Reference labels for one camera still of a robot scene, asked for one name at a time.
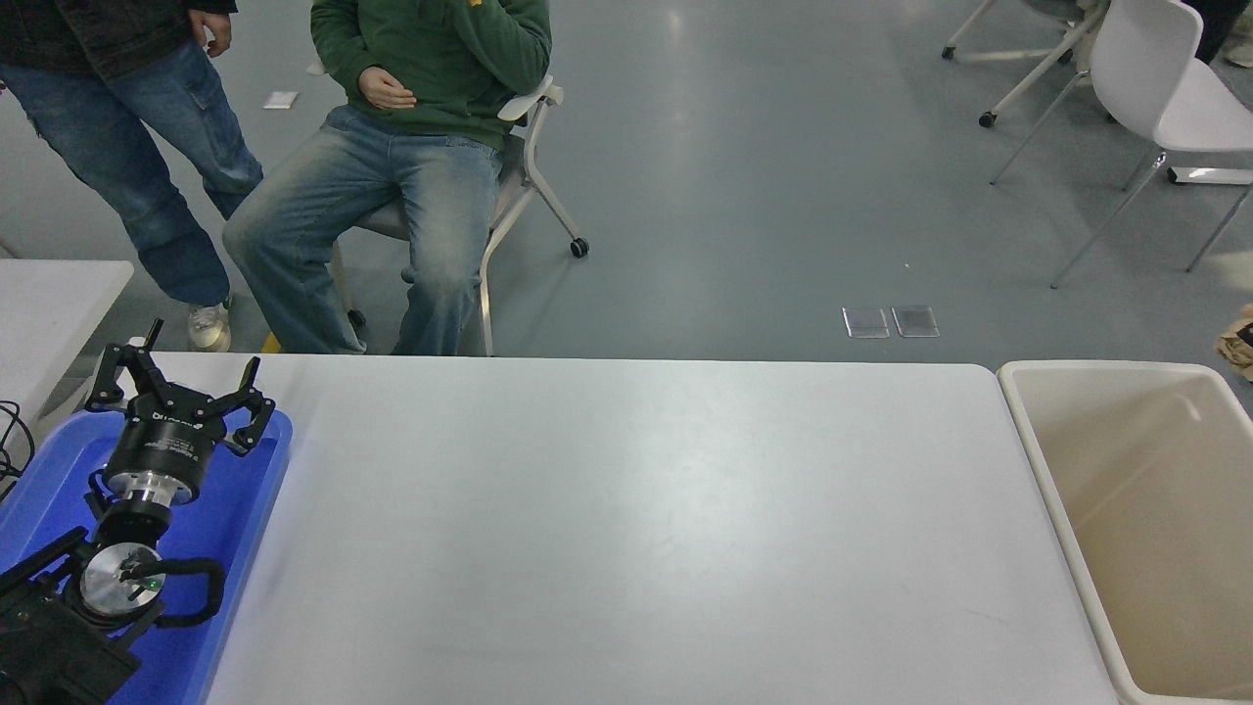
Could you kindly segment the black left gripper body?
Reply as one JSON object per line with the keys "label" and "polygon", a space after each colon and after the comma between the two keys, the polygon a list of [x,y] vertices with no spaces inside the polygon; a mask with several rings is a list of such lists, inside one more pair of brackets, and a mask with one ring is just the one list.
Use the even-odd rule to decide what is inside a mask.
{"label": "black left gripper body", "polygon": [[199,491],[216,443],[226,436],[222,414],[195,414],[194,407],[174,409],[152,399],[132,399],[127,423],[107,465],[107,486],[120,491],[130,478],[149,473]]}

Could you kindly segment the seated person's right hand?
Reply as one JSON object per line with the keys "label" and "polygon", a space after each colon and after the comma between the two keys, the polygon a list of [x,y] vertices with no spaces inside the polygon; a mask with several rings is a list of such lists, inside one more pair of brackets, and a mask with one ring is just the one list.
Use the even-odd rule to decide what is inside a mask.
{"label": "seated person's right hand", "polygon": [[417,104],[415,94],[403,88],[401,81],[383,68],[366,68],[360,71],[357,86],[371,106],[381,111],[412,109]]}

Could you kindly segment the standing person's left hand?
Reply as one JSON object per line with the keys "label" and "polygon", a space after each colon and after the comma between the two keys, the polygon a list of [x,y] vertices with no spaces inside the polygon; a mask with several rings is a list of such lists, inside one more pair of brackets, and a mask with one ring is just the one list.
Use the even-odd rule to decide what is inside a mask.
{"label": "standing person's left hand", "polygon": [[228,14],[202,13],[188,10],[193,38],[207,58],[221,58],[228,53],[233,40],[232,23]]}

